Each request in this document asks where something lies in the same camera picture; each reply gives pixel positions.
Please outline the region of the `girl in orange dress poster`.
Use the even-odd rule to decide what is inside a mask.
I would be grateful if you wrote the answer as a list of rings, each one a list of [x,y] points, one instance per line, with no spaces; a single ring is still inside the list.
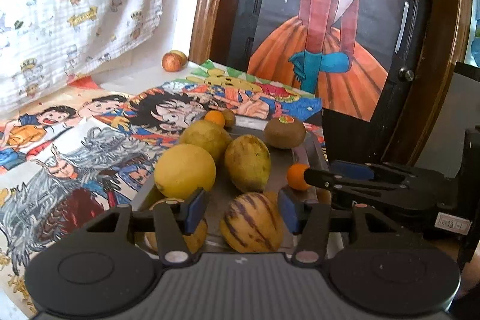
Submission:
[[[357,40],[360,0],[299,0],[297,15],[271,32],[247,72],[299,88],[325,108],[369,121],[386,69]]]

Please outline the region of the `small orange mandarin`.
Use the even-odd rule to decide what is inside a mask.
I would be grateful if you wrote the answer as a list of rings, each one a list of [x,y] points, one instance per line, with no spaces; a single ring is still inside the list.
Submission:
[[[208,122],[218,125],[219,127],[224,128],[225,118],[221,111],[219,110],[210,110],[205,114],[204,119]]]

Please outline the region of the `brown kiwi without sticker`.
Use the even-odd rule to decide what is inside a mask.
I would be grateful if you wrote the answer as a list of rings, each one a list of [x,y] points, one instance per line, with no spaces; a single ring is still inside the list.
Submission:
[[[210,153],[215,163],[222,163],[224,152],[232,142],[232,137],[221,126],[200,119],[193,122],[180,135],[179,143],[196,145]]]

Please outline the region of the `small tan potato fruit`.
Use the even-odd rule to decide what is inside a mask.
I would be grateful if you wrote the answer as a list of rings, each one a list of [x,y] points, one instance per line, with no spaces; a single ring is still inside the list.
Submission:
[[[230,109],[224,109],[221,111],[224,117],[224,127],[225,128],[232,128],[236,124],[236,116]]]

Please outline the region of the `colourful cartoon table mat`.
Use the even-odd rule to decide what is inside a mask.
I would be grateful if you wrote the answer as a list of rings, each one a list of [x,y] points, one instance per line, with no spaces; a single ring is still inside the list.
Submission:
[[[1,151],[1,317],[31,318],[24,270],[32,258],[132,202],[162,152],[208,110],[306,120],[321,108],[312,93],[209,61],[143,85],[136,96],[78,81],[30,107]]]

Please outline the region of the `cartoon print white cloth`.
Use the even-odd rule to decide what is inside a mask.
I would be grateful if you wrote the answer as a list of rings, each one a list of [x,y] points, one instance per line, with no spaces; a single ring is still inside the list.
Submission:
[[[1,114],[148,40],[164,0],[1,0]]]

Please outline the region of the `small orange kumquat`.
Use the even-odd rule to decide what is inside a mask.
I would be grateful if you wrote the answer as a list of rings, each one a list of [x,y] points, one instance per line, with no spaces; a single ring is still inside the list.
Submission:
[[[295,191],[304,192],[310,188],[310,185],[304,179],[304,172],[309,166],[302,163],[291,165],[286,172],[286,180],[290,188]]]

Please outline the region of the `grey metal tray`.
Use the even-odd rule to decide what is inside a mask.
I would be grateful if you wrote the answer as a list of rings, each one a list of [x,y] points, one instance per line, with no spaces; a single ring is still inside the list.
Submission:
[[[278,192],[287,185],[287,171],[295,163],[327,167],[314,133],[307,132],[294,149],[276,149],[266,144],[261,132],[234,132],[208,192],[204,216],[195,232],[184,237],[190,252],[291,255],[298,238],[287,230],[277,203]]]

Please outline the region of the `pale striped pepino melon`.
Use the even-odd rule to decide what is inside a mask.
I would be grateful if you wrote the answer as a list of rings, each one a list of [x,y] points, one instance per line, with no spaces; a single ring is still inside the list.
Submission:
[[[164,198],[155,202],[153,205],[150,206],[149,210],[153,210],[155,206],[159,204],[178,204],[182,203],[183,200],[179,198]],[[183,239],[187,244],[188,249],[192,254],[197,253],[199,249],[203,246],[205,240],[207,239],[208,235],[208,223],[206,218],[202,218],[199,225],[196,227],[195,231],[191,235],[183,235]],[[157,248],[157,241],[154,232],[146,232],[145,233],[145,241],[148,243],[148,247],[154,252],[158,252]]]

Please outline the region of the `yellow lemon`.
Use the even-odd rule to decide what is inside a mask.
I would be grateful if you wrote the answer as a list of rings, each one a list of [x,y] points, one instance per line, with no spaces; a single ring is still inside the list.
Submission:
[[[154,168],[155,187],[168,198],[187,199],[198,188],[209,192],[216,181],[216,163],[207,150],[175,145],[160,156]]]

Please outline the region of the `red yellow apple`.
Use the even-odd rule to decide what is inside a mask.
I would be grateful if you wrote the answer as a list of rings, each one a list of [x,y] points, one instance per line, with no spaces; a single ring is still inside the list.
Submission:
[[[171,50],[162,58],[162,67],[167,72],[178,72],[188,62],[187,56],[179,50]]]

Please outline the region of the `green yellow mango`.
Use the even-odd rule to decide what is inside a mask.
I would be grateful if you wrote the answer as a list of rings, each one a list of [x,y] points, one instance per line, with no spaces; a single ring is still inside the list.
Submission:
[[[272,170],[269,149],[257,136],[239,136],[224,152],[224,167],[238,190],[261,193]]]

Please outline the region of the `kiwi with sticker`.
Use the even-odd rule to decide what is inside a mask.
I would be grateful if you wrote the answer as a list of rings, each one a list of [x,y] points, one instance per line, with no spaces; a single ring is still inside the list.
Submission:
[[[304,124],[291,115],[281,115],[267,122],[264,138],[268,145],[278,149],[293,149],[304,142]]]

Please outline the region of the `black cabinet door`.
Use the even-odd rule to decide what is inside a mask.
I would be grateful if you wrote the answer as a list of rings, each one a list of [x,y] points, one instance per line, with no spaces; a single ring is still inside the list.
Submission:
[[[369,121],[322,104],[330,159],[412,164],[451,78],[457,14],[469,0],[360,0],[357,40],[387,71]],[[297,15],[299,0],[239,0],[227,64],[245,71],[260,43]]]

